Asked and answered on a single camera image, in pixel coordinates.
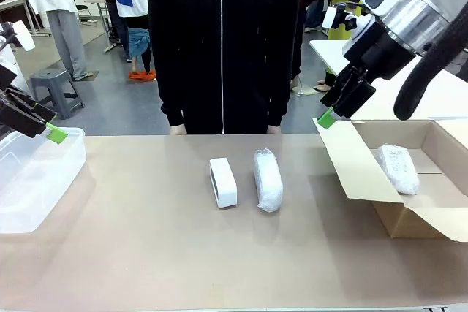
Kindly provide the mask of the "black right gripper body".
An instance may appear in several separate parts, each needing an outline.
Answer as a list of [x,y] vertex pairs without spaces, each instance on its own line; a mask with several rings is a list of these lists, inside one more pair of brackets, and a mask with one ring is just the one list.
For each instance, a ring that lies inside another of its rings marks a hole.
[[354,70],[366,80],[390,80],[416,57],[412,49],[393,39],[380,22],[373,22],[350,38],[343,47],[343,56],[348,64],[341,73]]

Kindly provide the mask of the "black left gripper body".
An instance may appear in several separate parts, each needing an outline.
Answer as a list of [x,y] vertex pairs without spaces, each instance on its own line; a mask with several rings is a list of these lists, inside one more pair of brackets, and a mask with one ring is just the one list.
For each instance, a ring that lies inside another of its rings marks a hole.
[[17,72],[15,67],[0,64],[0,90],[7,89],[16,77]]

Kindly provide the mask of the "clock with speckled label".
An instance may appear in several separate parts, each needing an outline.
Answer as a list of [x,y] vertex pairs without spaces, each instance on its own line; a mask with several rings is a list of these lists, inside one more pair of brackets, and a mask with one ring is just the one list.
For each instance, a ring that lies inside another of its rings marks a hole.
[[420,181],[406,148],[384,144],[376,149],[374,157],[398,193],[417,194]]

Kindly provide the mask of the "plain bubble-wrapped clock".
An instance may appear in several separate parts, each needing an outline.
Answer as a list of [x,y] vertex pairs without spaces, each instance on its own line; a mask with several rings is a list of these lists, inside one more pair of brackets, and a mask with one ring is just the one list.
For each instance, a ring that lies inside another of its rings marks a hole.
[[268,148],[255,151],[254,179],[258,208],[266,213],[278,211],[282,205],[284,189],[276,157]]

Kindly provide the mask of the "white rectangular box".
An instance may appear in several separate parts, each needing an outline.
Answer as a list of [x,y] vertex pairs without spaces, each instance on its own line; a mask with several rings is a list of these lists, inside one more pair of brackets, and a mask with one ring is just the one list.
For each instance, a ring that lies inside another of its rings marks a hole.
[[209,161],[210,179],[218,208],[237,205],[237,185],[227,158]]

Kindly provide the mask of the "person's right forearm black sleeve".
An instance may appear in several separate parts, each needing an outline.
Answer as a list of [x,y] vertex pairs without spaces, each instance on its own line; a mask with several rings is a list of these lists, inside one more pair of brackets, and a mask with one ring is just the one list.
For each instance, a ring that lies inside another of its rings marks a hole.
[[158,87],[162,100],[161,110],[166,115],[170,127],[183,125],[183,88],[174,77],[159,78]]

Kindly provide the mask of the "person's left forearm black sleeve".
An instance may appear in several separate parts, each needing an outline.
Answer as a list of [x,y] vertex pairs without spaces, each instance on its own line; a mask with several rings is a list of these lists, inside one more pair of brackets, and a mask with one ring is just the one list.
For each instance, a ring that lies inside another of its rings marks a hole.
[[290,78],[279,78],[269,85],[268,124],[280,127],[290,100]]

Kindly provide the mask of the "clear plastic bin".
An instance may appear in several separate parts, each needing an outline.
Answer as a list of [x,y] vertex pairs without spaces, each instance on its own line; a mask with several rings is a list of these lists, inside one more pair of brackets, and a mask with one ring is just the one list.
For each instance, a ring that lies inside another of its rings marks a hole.
[[12,132],[0,140],[0,234],[36,230],[86,162],[85,132],[65,128],[57,144]]

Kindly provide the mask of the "brown cardboard box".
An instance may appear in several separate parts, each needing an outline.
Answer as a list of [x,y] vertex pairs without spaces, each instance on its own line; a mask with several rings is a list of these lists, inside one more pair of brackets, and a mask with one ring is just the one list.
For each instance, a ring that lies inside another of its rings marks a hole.
[[[347,198],[370,202],[390,237],[468,243],[467,119],[337,121],[317,130]],[[378,164],[385,144],[409,151],[416,194],[399,194]]]

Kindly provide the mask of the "wooden desk with metal legs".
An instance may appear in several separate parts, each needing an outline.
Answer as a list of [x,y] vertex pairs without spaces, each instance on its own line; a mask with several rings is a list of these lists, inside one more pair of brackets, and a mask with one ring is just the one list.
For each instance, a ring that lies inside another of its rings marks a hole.
[[0,13],[16,7],[22,7],[24,9],[27,21],[29,23],[29,32],[33,37],[44,38],[51,36],[49,31],[42,30],[36,15],[30,12],[28,0],[5,0],[0,2]]

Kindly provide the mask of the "person in white coat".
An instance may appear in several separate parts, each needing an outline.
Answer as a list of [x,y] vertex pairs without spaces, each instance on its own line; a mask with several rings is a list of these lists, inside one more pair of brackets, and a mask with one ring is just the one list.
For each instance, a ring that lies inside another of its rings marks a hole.
[[56,48],[64,68],[74,81],[92,74],[86,57],[74,0],[28,0],[36,14],[46,14]]

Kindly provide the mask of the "orange shoes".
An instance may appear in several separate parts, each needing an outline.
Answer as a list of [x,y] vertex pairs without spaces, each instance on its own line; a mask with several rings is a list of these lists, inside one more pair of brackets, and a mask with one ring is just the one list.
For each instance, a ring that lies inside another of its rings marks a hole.
[[156,79],[156,72],[154,69],[147,71],[134,71],[129,73],[130,80],[139,80],[139,81],[153,81]]

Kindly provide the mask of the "small desk with white legs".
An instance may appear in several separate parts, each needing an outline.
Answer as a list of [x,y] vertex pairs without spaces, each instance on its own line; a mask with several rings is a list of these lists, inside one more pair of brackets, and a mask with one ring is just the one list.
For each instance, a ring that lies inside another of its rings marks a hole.
[[110,13],[108,11],[107,4],[105,0],[85,0],[84,2],[87,4],[94,4],[97,6],[97,10],[102,21],[103,29],[105,30],[107,41],[103,53],[109,53],[112,49],[116,48],[120,44],[120,39],[114,36],[113,24],[110,18]]

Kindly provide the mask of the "person in black zip hoodie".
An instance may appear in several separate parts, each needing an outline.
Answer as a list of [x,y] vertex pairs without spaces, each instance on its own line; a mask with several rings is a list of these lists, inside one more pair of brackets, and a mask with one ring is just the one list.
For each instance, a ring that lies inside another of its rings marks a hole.
[[157,83],[183,88],[187,134],[267,134],[269,85],[292,76],[299,0],[148,0]]

